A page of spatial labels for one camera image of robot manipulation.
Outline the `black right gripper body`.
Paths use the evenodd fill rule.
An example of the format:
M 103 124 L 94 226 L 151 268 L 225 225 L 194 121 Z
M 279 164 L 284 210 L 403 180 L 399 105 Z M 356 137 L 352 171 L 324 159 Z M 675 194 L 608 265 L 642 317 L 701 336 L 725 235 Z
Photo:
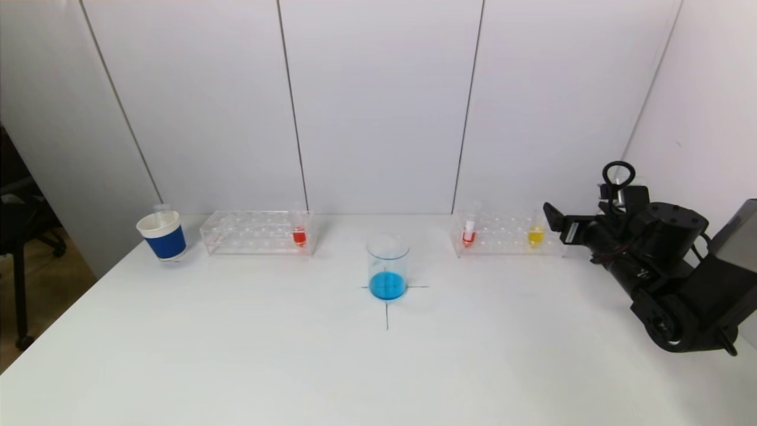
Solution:
M 607 215 L 568 215 L 564 218 L 560 240 L 566 246 L 585 246 L 594 264 L 608 264 L 616 257 L 614 222 Z

